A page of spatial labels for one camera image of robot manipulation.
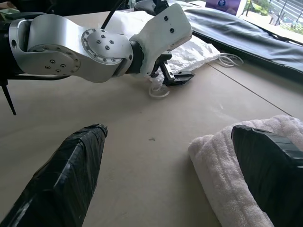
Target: purple sign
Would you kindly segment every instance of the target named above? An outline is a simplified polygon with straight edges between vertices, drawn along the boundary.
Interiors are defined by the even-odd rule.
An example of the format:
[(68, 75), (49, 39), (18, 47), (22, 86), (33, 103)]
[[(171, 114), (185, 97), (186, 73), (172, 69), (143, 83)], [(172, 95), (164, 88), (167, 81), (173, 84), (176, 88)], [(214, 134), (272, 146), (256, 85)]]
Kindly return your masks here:
[(236, 15), (241, 0), (206, 0), (205, 7)]

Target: beige table surface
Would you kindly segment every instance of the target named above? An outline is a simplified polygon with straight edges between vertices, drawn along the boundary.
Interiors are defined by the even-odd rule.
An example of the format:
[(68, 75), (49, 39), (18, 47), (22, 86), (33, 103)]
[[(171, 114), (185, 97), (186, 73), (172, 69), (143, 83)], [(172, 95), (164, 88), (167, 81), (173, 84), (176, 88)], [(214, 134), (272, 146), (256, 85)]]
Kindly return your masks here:
[[(106, 15), (70, 19), (95, 26)], [(102, 123), (108, 138), (83, 226), (220, 226), (187, 154), (189, 143), (284, 112), (210, 65), (163, 100), (148, 96), (149, 85), (128, 75), (102, 84), (78, 77), (11, 81), (17, 116), (0, 93), (0, 219), (68, 135)]]
[(209, 65), (235, 80), (286, 114), (303, 120), (303, 85), (278, 76), (269, 70), (245, 61), (240, 67), (225, 68), (218, 63)]

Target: white towel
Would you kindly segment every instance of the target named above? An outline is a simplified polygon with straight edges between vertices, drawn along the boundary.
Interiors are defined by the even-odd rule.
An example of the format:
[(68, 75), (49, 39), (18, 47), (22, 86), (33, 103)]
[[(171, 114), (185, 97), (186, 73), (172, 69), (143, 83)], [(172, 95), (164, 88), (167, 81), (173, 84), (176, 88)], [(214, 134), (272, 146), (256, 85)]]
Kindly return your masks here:
[(240, 122), (215, 135), (196, 138), (188, 148), (205, 194), (223, 227), (272, 227), (251, 195), (233, 149), (231, 132), (238, 124), (287, 137), (303, 151), (303, 123), (286, 115)]

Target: black electrical tape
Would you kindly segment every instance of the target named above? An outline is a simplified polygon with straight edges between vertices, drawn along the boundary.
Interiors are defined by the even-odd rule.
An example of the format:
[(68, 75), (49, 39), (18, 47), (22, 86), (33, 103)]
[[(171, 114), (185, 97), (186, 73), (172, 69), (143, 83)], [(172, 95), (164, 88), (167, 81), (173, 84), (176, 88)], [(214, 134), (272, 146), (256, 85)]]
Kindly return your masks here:
[(107, 128), (65, 139), (33, 176), (0, 227), (80, 227), (94, 194)]
[(132, 61), (131, 66), (129, 67), (129, 69), (126, 71), (126, 74), (129, 74), (129, 73), (138, 74), (138, 73), (140, 73), (140, 69), (143, 64), (144, 53), (142, 51), (142, 47), (140, 46), (140, 44), (137, 41), (130, 40), (129, 42), (133, 49), (133, 56), (130, 55), (129, 58), (130, 58), (130, 60), (131, 60), (131, 58), (133, 58), (133, 61)]
[(303, 152), (288, 138), (237, 125), (232, 141), (245, 182), (275, 227), (303, 226)]

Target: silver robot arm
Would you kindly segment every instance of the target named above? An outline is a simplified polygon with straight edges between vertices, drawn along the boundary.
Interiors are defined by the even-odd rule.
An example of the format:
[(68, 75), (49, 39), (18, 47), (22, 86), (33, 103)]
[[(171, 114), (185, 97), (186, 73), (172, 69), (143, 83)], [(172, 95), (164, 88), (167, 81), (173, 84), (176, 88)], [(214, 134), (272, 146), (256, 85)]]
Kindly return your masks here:
[(130, 40), (52, 14), (12, 21), (9, 27), (11, 51), (24, 73), (74, 75), (95, 83), (125, 73), (150, 75), (163, 52), (191, 36), (191, 25), (178, 4), (155, 16)]

